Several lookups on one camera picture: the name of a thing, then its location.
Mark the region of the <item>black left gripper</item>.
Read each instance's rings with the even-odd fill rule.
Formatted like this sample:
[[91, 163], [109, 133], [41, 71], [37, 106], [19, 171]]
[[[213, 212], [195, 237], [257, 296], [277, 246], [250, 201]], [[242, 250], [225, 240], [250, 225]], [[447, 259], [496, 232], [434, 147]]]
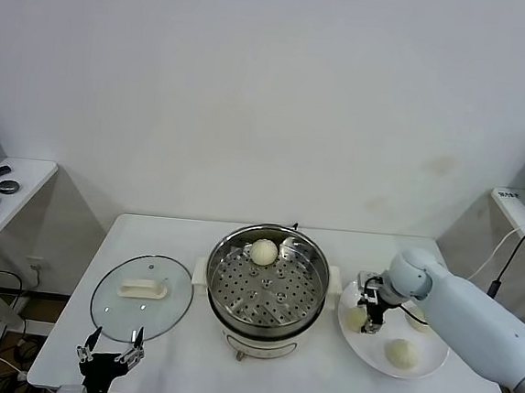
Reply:
[[126, 375], [128, 369], [134, 368], [144, 358], [144, 327], [137, 331], [133, 343], [122, 354], [93, 353], [101, 332], [102, 327], [98, 326], [84, 345], [76, 347], [86, 393], [107, 393], [113, 380]]

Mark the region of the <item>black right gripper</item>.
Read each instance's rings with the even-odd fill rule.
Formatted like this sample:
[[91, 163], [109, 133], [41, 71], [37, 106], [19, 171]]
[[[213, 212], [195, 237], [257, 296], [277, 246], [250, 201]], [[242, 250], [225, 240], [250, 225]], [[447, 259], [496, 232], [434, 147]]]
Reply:
[[385, 313], [389, 304], [380, 298], [379, 290], [375, 288], [364, 288], [358, 304], [365, 307], [367, 313], [360, 332], [370, 333], [371, 328], [373, 333], [377, 333], [384, 324]]

